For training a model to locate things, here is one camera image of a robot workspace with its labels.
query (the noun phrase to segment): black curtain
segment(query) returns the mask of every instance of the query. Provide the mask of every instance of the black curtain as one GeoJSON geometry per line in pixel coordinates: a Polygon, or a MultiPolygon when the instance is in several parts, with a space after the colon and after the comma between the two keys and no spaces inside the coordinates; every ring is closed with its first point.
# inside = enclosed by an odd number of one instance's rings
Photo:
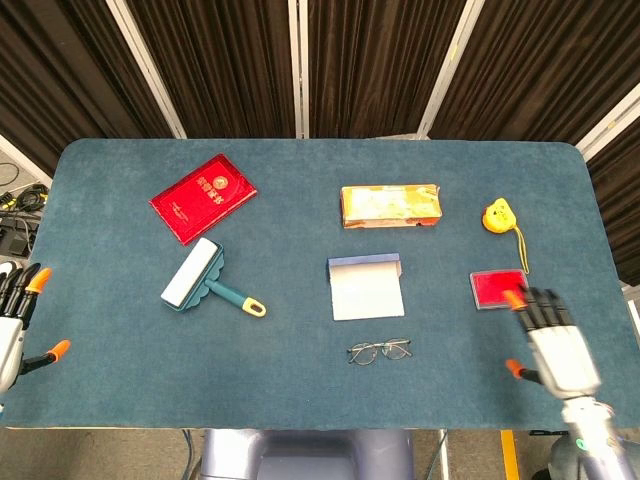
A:
{"type": "Polygon", "coordinates": [[[170,137],[103,1],[0,3],[0,133],[51,174],[82,137],[170,137]]]}
{"type": "Polygon", "coordinates": [[[620,280],[640,283],[640,119],[587,164],[620,280]]]}
{"type": "Polygon", "coordinates": [[[431,138],[576,144],[640,82],[640,2],[487,0],[431,138]]]}
{"type": "Polygon", "coordinates": [[[464,0],[309,0],[312,137],[415,133],[464,0]]]}
{"type": "Polygon", "coordinates": [[[287,0],[130,0],[189,137],[294,137],[287,0]]]}

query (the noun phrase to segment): white roller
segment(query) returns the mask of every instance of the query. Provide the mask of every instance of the white roller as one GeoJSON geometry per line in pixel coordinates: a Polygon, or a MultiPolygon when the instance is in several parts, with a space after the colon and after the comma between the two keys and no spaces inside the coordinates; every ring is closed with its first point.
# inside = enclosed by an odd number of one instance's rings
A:
{"type": "Polygon", "coordinates": [[[173,276],[160,297],[167,303],[179,308],[189,292],[200,280],[200,276],[209,265],[218,246],[206,238],[201,238],[191,253],[173,276]]]}

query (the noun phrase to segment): red certificate cover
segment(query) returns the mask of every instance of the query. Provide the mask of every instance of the red certificate cover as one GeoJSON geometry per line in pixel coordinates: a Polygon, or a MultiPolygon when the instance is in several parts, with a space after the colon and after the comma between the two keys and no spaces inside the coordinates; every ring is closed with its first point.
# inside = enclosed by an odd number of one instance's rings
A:
{"type": "Polygon", "coordinates": [[[149,203],[180,243],[187,245],[257,193],[219,153],[149,203]]]}

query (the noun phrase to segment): lint roller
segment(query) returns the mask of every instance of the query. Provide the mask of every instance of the lint roller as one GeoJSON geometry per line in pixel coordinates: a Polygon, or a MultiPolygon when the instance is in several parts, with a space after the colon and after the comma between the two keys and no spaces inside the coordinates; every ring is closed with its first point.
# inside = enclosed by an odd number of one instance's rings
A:
{"type": "Polygon", "coordinates": [[[264,317],[267,309],[257,300],[220,282],[224,267],[222,245],[206,238],[196,246],[173,276],[160,297],[174,310],[181,312],[200,303],[212,291],[254,317],[264,317]]]}

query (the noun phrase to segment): lint roller handle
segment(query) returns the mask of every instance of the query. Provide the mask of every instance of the lint roller handle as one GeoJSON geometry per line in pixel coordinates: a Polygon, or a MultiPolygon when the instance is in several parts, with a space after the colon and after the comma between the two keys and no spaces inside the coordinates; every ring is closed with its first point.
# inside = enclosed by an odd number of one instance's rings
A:
{"type": "Polygon", "coordinates": [[[209,279],[206,279],[204,284],[216,295],[231,302],[236,307],[244,310],[254,317],[264,317],[267,314],[267,309],[264,305],[235,288],[228,287],[224,283],[220,283],[218,281],[214,282],[209,279]]]}

